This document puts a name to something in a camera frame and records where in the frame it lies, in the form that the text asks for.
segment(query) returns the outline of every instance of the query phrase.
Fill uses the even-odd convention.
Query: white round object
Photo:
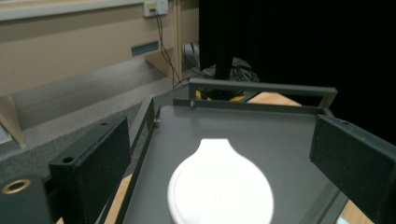
[[[176,224],[270,223],[274,199],[262,171],[228,139],[202,139],[174,171],[168,206]]]

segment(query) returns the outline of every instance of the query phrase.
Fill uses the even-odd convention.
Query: black foam block
[[[396,146],[319,115],[310,160],[374,223],[396,223]]]
[[[95,223],[130,164],[127,118],[94,127],[49,163],[65,223]]]

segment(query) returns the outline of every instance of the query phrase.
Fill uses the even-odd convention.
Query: black metal frame
[[[322,100],[318,106],[257,105],[222,101],[209,102],[196,98],[195,91],[198,88],[232,91],[272,91],[284,94],[320,96]],[[334,118],[329,107],[336,93],[337,90],[335,88],[263,83],[247,84],[232,81],[192,78],[189,88],[189,99],[174,99],[174,105],[189,106],[191,108],[211,107],[238,110],[265,110],[281,113],[301,112],[318,115],[318,122],[316,124],[311,148],[311,161],[329,177],[346,196],[350,197],[371,220],[374,220],[376,223],[393,222],[396,220],[396,216],[391,212],[396,208],[396,200],[394,200],[394,198],[396,198],[396,185],[394,184],[394,179],[396,179],[396,147],[367,133],[359,127],[354,125],[348,126],[346,121]],[[123,178],[125,166],[129,164],[131,155],[134,154],[134,149],[138,141],[141,140],[142,132],[146,127],[148,134],[144,140],[143,149],[135,165],[135,169],[133,170],[131,182],[124,195],[116,220],[116,223],[123,223],[129,201],[134,194],[134,187],[149,148],[151,136],[153,135],[156,124],[160,122],[158,120],[160,112],[160,108],[155,111],[153,97],[150,96],[143,101],[134,119],[134,123],[129,130],[128,128],[125,129],[125,125],[127,125],[126,118],[115,119],[110,121],[111,125],[109,126],[99,125],[99,127],[92,129],[92,131],[81,139],[78,139],[74,145],[50,163],[50,167],[52,167],[51,176],[47,179],[43,179],[41,176],[37,175],[25,175],[3,183],[1,186],[2,194],[0,195],[0,207],[6,208],[8,211],[1,214],[2,223],[34,222],[45,224],[56,222],[59,217],[74,216],[75,214],[78,214],[75,220],[65,220],[64,222],[66,224],[72,222],[94,223],[95,221],[103,223]],[[113,158],[107,157],[109,155],[109,149],[115,145],[119,146],[120,142],[122,142],[124,146],[120,151],[120,155]],[[362,161],[354,162],[353,164],[356,166],[348,165],[348,160],[345,160],[344,157],[353,157],[353,153],[360,151],[376,155],[376,161],[371,161],[370,165],[372,165],[375,170],[373,174],[379,175],[379,177],[373,176],[373,174],[361,174],[360,172],[366,170],[359,169],[364,167],[364,162]],[[97,155],[95,153],[99,153],[104,157],[94,160],[91,163],[86,162],[91,158],[95,158],[95,155]],[[75,157],[77,157],[78,160],[76,160],[76,163],[73,163]],[[69,197],[74,197],[75,194],[76,197],[79,198],[78,202],[92,203],[92,201],[87,200],[85,194],[88,195],[91,193],[85,186],[101,184],[100,182],[89,179],[90,173],[84,173],[84,169],[91,171],[95,167],[103,165],[102,162],[104,161],[117,161],[120,157],[127,157],[127,160],[118,163],[117,166],[113,167],[114,169],[110,169],[110,172],[112,172],[115,178],[112,179],[112,184],[107,186],[107,192],[110,192],[108,189],[111,189],[111,193],[105,195],[104,197],[107,197],[108,200],[100,204],[103,206],[101,214],[98,215],[97,211],[90,211],[83,205],[78,206],[82,211],[80,210],[77,213],[73,209],[70,209],[70,204],[68,204],[65,198],[61,197],[61,195],[65,194],[66,190],[72,189],[68,191]],[[337,167],[347,167],[349,170],[334,170],[333,167],[335,162],[337,162]],[[383,167],[381,166],[383,162],[389,165],[384,168],[387,174],[385,176],[381,176],[381,173],[376,173],[379,172],[376,168]],[[382,181],[381,185],[367,186],[367,183],[373,184],[378,178]],[[354,190],[362,187],[367,189],[374,188],[377,192],[382,192],[381,190],[383,190],[383,193],[379,195],[378,201],[367,205],[367,200],[364,199],[367,198],[370,192],[359,191],[356,193]],[[344,201],[334,201],[333,203],[344,203]]]

